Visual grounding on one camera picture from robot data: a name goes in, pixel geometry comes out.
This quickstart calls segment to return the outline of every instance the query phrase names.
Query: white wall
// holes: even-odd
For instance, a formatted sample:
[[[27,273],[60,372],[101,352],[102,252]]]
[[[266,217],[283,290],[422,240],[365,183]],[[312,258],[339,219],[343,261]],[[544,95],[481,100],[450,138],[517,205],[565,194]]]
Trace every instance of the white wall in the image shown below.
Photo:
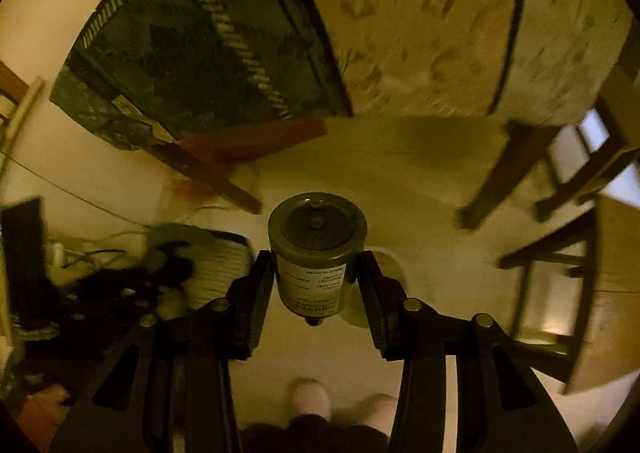
[[[46,81],[12,154],[22,167],[10,163],[0,186],[1,202],[43,195],[50,229],[86,238],[139,228],[107,211],[151,223],[168,172],[144,152],[119,151],[92,136],[48,100],[69,49],[99,1],[0,3],[0,60],[27,83],[36,76]]]

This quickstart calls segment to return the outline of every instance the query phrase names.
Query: screw head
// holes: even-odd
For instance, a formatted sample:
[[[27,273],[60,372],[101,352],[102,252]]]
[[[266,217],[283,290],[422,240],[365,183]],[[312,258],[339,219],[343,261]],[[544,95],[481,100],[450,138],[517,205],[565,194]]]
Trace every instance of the screw head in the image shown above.
[[[158,318],[153,314],[145,314],[140,318],[140,326],[144,328],[153,327],[158,322]]]
[[[402,302],[402,307],[409,312],[418,312],[422,308],[422,302],[417,298],[407,298]]]
[[[211,302],[211,309],[216,312],[224,312],[229,308],[229,300],[226,298],[216,298]]]
[[[324,224],[324,217],[318,215],[311,217],[311,229],[322,229],[322,227],[324,227]]]
[[[494,324],[494,319],[488,314],[482,312],[476,315],[476,323],[478,323],[481,327],[489,328]]]

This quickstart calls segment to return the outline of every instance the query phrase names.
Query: canister label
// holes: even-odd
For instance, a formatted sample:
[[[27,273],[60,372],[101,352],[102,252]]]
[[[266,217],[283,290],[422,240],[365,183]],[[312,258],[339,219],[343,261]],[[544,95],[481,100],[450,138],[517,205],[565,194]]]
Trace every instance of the canister label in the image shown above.
[[[300,316],[324,317],[338,310],[344,263],[329,269],[307,269],[278,256],[278,290],[284,305]]]

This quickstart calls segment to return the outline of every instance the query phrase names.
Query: green object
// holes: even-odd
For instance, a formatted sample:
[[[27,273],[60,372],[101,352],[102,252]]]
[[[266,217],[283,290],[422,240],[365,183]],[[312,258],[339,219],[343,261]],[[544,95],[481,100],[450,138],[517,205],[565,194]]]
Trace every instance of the green object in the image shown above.
[[[340,312],[366,236],[362,211],[338,195],[303,193],[278,205],[269,218],[269,240],[284,305],[311,325]]]
[[[123,150],[351,114],[313,0],[102,0],[50,98]]]

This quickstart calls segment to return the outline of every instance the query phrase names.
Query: metal bolt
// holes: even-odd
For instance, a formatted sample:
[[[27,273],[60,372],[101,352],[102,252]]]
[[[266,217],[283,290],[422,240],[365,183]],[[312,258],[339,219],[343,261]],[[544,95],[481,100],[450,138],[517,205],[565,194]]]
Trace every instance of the metal bolt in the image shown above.
[[[211,309],[216,312],[224,312],[229,308],[229,300],[226,298],[216,298],[211,302]]]
[[[153,327],[153,325],[158,322],[158,318],[153,314],[145,314],[142,318],[140,318],[140,326],[144,328]]]
[[[402,302],[402,306],[409,312],[418,312],[422,308],[422,302],[417,298],[407,298]]]
[[[309,325],[309,327],[317,327],[319,325],[321,325],[322,323],[324,323],[324,318],[305,318],[306,324]]]
[[[494,319],[488,314],[482,312],[476,316],[476,323],[478,323],[481,327],[489,328],[494,324]]]

